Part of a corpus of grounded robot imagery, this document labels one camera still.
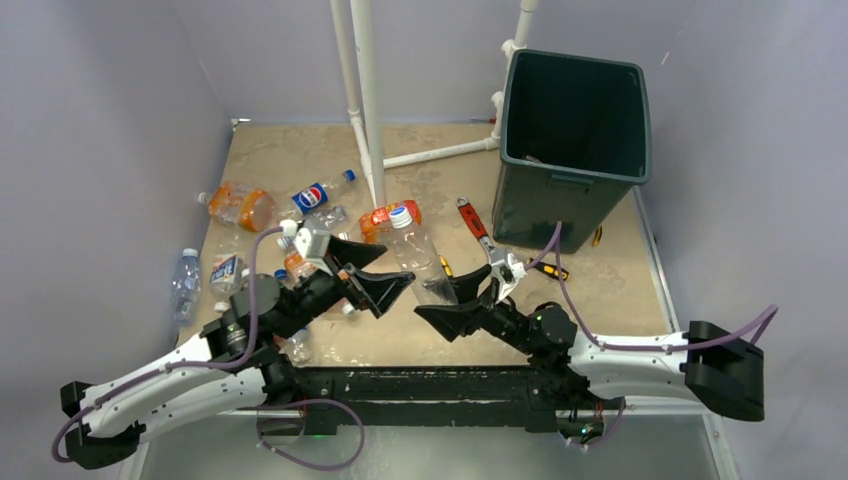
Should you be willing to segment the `large clear crushed bottle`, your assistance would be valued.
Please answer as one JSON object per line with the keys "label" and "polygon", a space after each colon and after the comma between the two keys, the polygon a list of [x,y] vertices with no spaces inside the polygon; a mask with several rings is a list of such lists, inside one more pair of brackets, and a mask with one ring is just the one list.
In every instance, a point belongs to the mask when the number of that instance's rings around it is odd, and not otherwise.
{"label": "large clear crushed bottle", "polygon": [[412,291],[420,305],[457,305],[458,299],[443,270],[440,256],[426,231],[415,222],[410,210],[396,207],[389,212],[392,227],[390,249],[403,271],[412,272]]}

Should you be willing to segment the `red label squat bottle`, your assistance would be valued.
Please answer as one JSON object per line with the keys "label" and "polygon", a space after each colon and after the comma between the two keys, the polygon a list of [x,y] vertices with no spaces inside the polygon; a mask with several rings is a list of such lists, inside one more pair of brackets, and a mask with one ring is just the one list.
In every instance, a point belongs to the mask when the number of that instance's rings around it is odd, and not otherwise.
{"label": "red label squat bottle", "polygon": [[401,202],[391,203],[377,208],[370,213],[363,214],[359,218],[358,226],[364,242],[367,244],[377,244],[381,236],[385,236],[391,232],[393,227],[389,214],[400,207],[405,207],[412,215],[414,221],[417,224],[421,224],[421,211],[414,200],[407,199]]}

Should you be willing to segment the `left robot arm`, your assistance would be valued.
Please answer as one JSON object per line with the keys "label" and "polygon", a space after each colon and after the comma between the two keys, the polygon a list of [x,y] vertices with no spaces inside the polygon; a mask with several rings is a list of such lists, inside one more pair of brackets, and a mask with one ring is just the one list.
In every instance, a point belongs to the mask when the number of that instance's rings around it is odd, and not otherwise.
{"label": "left robot arm", "polygon": [[415,280],[406,271],[365,271],[386,251],[328,236],[320,257],[324,269],[299,284],[288,287],[252,271],[229,308],[170,353],[99,385],[66,384],[60,398],[68,421],[52,442],[52,456],[99,469],[174,427],[239,408],[289,407],[299,395],[298,373],[276,340],[343,299],[384,315]]}

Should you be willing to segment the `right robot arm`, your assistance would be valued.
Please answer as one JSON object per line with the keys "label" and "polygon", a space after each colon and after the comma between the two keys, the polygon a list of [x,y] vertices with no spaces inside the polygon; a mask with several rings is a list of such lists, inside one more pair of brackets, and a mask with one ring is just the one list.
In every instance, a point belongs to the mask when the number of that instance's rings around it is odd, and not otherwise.
{"label": "right robot arm", "polygon": [[524,314],[510,297],[498,297],[499,280],[479,291],[488,272],[451,279],[466,302],[418,305],[415,312],[449,342],[483,330],[526,355],[534,396],[568,408],[667,397],[698,401],[733,420],[764,419],[764,352],[753,343],[706,321],[655,337],[591,337],[556,302]]}

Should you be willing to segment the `dark green plastic bin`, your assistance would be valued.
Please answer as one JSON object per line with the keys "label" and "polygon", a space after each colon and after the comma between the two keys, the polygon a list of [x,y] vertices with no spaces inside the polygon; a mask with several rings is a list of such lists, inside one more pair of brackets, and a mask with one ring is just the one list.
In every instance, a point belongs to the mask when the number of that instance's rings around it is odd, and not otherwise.
{"label": "dark green plastic bin", "polygon": [[522,49],[502,107],[493,237],[541,249],[560,234],[573,254],[652,175],[643,69],[635,63]]}

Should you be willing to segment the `yellow black screwdriver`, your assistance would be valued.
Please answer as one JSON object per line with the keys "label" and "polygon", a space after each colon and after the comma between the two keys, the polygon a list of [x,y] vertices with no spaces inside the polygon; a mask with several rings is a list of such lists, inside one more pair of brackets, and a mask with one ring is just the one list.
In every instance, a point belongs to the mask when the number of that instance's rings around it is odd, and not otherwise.
{"label": "yellow black screwdriver", "polygon": [[439,256],[439,260],[440,260],[442,269],[443,269],[444,273],[447,275],[447,277],[453,278],[454,277],[453,270],[450,267],[448,261],[443,256]]}
{"label": "yellow black screwdriver", "polygon": [[570,276],[570,272],[568,270],[544,261],[534,263],[532,260],[529,260],[524,263],[524,266],[527,270],[536,270],[552,279],[562,279],[563,281],[567,281]]}

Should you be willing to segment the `red adjustable wrench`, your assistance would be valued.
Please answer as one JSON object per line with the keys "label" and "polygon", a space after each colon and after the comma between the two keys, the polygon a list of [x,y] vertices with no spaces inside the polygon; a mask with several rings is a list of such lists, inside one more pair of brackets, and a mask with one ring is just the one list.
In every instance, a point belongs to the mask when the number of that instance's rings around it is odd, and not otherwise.
{"label": "red adjustable wrench", "polygon": [[497,246],[494,244],[493,240],[488,234],[488,231],[485,228],[479,215],[477,214],[475,208],[466,197],[458,197],[456,200],[456,206],[469,231],[483,247],[483,250],[488,258],[489,264],[489,251],[491,249],[496,248]]}

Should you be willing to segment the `pepsi bottle near base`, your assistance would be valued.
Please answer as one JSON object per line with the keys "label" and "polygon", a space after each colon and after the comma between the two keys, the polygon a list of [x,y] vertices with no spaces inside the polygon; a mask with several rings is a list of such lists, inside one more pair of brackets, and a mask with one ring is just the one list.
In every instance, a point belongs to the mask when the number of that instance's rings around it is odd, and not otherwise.
{"label": "pepsi bottle near base", "polygon": [[290,337],[280,341],[281,352],[294,365],[306,365],[312,359],[311,334],[302,328]]}

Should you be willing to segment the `orange label bottle far left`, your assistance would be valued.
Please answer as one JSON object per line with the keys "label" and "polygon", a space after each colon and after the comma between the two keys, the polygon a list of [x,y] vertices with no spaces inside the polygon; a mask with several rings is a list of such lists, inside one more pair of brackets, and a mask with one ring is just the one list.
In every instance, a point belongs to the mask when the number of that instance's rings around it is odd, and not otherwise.
{"label": "orange label bottle far left", "polygon": [[214,192],[201,192],[197,201],[213,221],[250,233],[267,229],[276,211],[269,192],[238,182],[225,182]]}

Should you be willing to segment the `blue white label bottle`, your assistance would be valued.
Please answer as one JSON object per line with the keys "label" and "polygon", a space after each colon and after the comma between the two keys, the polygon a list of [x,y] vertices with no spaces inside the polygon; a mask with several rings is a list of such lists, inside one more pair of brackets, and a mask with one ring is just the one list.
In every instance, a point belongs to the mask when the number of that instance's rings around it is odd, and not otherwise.
{"label": "blue white label bottle", "polygon": [[241,289],[245,268],[245,249],[238,238],[226,240],[216,248],[209,274],[209,287],[216,299],[228,300]]}

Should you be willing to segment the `clear water bottle left edge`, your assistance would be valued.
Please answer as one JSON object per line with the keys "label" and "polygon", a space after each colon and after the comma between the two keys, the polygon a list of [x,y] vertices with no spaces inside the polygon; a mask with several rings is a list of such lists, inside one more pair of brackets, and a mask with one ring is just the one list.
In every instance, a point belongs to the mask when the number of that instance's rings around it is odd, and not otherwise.
{"label": "clear water bottle left edge", "polygon": [[176,264],[172,278],[171,310],[178,326],[188,326],[194,322],[200,295],[199,252],[193,248],[186,248]]}

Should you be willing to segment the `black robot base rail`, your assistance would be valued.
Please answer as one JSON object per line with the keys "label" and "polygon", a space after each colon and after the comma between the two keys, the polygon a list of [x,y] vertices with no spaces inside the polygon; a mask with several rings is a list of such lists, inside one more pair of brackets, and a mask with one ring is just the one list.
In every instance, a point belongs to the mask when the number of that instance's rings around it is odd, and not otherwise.
{"label": "black robot base rail", "polygon": [[263,410],[300,414],[308,435],[342,425],[511,427],[581,435],[581,411],[618,410],[588,382],[529,366],[303,367],[274,374]]}

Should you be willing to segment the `white pvc pipe frame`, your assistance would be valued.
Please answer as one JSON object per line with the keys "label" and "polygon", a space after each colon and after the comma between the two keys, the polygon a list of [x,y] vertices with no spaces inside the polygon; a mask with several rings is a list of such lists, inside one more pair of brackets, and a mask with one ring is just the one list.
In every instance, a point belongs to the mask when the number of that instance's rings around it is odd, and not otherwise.
{"label": "white pvc pipe frame", "polygon": [[332,22],[347,102],[347,113],[360,157],[360,165],[374,206],[388,203],[386,171],[482,151],[493,151],[501,144],[506,89],[493,93],[495,122],[489,136],[466,143],[387,157],[384,155],[382,126],[378,111],[376,53],[373,39],[371,4],[351,1],[330,2]]}

